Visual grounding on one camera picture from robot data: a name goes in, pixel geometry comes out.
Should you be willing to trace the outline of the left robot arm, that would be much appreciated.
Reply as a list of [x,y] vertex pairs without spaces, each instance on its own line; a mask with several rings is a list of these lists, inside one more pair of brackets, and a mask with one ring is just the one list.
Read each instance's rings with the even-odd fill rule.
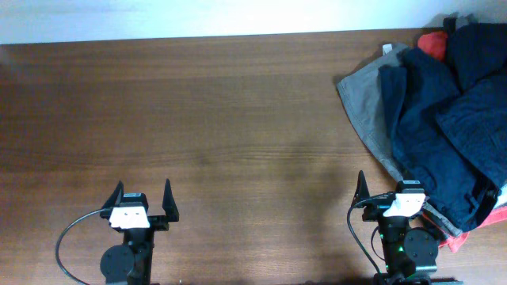
[[170,223],[179,221],[170,180],[166,180],[162,215],[149,215],[149,204],[143,193],[126,193],[119,182],[102,206],[100,216],[123,235],[123,241],[107,249],[100,262],[107,284],[151,285],[154,236],[166,232]]

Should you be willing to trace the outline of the navy blue shorts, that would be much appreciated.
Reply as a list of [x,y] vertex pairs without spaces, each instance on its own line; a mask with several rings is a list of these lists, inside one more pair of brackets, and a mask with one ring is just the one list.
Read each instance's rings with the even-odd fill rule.
[[421,49],[379,70],[395,160],[460,230],[478,227],[506,182],[506,52],[465,47],[442,63]]

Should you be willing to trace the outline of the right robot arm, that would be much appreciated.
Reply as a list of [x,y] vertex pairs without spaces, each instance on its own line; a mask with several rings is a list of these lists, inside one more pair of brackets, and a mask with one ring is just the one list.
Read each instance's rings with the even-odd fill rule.
[[[421,214],[425,201],[425,190],[417,180],[401,180],[393,192],[372,196],[364,173],[358,173],[356,191],[346,221],[351,235],[375,269],[374,284],[432,282],[430,276],[436,272],[437,241],[427,230],[410,226],[410,221]],[[375,231],[382,244],[385,272],[380,270],[355,234],[349,217],[355,209],[363,211],[363,221],[377,224]]]

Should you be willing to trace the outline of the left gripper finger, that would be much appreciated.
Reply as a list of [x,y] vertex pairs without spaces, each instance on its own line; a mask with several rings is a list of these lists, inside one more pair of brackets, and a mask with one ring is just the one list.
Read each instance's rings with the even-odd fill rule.
[[124,194],[124,184],[120,180],[111,196],[103,204],[102,209],[112,208],[118,205],[121,202],[123,194]]
[[166,179],[164,187],[162,209],[164,210],[165,216],[168,218],[169,222],[179,221],[179,210],[177,209],[177,205],[173,197],[171,183],[169,179]]

